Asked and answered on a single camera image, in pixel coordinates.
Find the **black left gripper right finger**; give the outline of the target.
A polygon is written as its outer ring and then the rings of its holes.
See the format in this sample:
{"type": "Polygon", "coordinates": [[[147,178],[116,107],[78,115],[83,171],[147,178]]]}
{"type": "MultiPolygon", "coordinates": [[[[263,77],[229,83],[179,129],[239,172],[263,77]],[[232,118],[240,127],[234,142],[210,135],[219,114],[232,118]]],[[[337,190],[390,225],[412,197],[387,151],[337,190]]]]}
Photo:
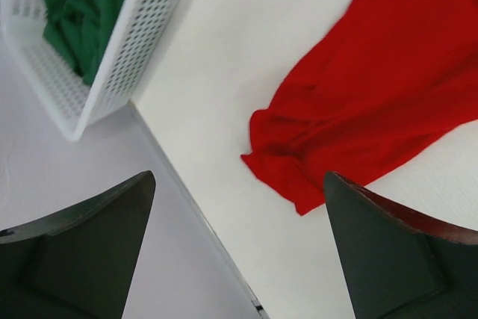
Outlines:
{"type": "Polygon", "coordinates": [[[477,231],[338,173],[324,176],[323,189],[357,318],[477,317],[477,231]]]}

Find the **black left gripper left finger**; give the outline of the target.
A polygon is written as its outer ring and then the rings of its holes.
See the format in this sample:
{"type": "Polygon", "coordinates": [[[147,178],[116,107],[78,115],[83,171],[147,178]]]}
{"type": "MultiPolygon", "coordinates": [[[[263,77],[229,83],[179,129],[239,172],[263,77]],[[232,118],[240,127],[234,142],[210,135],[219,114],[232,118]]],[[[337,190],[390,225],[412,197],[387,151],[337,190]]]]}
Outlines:
{"type": "Polygon", "coordinates": [[[1,231],[2,318],[121,318],[155,196],[138,173],[1,231]]]}

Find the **red t shirt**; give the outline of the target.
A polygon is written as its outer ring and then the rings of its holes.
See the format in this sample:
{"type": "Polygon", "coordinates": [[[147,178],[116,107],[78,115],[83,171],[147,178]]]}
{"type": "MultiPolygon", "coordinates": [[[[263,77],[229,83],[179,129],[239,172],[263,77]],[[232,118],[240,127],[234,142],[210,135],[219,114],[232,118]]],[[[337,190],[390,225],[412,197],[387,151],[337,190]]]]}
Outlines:
{"type": "Polygon", "coordinates": [[[304,215],[477,119],[477,0],[352,0],[249,121],[253,175],[304,215]]]}

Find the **white plastic basket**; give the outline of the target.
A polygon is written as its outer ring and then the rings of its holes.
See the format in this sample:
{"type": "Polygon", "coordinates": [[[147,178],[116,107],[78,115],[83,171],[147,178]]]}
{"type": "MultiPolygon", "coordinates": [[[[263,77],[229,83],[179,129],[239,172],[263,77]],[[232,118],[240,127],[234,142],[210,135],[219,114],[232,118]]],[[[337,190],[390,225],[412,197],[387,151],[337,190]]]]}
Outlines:
{"type": "Polygon", "coordinates": [[[1,37],[49,118],[76,141],[127,104],[178,2],[125,0],[91,86],[43,38],[43,0],[1,0],[1,37]]]}

